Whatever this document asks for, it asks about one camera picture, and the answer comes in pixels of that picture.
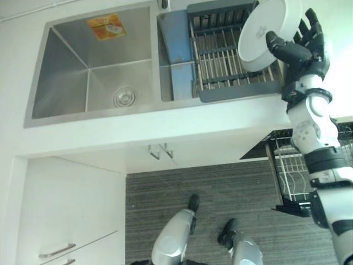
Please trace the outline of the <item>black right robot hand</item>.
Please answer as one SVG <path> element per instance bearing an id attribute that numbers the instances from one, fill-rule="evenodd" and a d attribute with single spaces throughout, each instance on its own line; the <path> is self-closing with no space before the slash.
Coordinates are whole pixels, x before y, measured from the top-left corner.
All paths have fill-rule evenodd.
<path id="1" fill-rule="evenodd" d="M 306 75 L 323 80 L 330 66 L 329 44 L 318 17 L 312 8 L 305 15 L 310 26 L 301 20 L 292 41 L 284 40 L 274 31 L 266 33 L 268 50 L 288 67 L 286 81 L 289 83 Z"/>

